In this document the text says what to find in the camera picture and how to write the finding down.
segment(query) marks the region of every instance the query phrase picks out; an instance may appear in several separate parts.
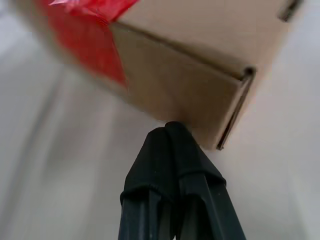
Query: brown cardboard box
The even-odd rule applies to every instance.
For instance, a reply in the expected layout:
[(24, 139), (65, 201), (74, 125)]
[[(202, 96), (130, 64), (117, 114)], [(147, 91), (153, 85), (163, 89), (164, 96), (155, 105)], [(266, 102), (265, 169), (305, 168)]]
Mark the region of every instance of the brown cardboard box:
[(296, 7), (286, 0), (141, 0), (111, 25), (125, 89), (76, 64), (35, 0), (13, 3), (61, 61), (156, 119), (185, 123), (208, 149), (223, 148), (288, 31), (287, 10)]

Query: white wall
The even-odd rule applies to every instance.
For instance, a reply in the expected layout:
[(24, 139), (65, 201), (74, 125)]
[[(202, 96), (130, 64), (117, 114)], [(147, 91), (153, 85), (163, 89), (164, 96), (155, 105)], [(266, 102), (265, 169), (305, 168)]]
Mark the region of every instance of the white wall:
[[(0, 239), (117, 239), (125, 176), (162, 124), (65, 69), (14, 17), (0, 18), (0, 33), (10, 24), (16, 33), (2, 34), (0, 48)], [(305, 1), (225, 150), (207, 153), (248, 240), (320, 239), (319, 24), (320, 3)]]

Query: cardboard box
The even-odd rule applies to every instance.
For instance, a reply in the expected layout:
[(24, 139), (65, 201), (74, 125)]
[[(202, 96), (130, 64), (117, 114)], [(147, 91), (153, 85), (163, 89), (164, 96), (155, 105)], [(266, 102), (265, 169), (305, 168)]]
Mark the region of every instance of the cardboard box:
[(77, 64), (35, 2), (12, 3), (61, 61), (156, 119), (185, 123), (205, 148), (222, 149), (300, 1), (141, 0), (110, 26), (128, 89)]

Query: gray floor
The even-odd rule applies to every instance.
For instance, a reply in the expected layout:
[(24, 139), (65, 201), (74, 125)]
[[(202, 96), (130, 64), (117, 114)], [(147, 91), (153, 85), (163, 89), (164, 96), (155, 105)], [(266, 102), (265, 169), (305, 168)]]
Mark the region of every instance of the gray floor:
[[(320, 238), (319, 24), (306, 0), (226, 149), (207, 153), (248, 240)], [(65, 69), (12, 14), (0, 39), (0, 239), (117, 239), (125, 176), (162, 123)]]

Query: red tape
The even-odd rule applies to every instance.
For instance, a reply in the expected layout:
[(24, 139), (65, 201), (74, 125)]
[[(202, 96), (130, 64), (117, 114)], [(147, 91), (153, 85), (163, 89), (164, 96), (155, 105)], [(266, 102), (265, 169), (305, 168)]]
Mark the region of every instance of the red tape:
[(87, 68), (125, 86), (124, 70), (108, 23), (137, 0), (65, 1), (40, 0), (58, 40)]

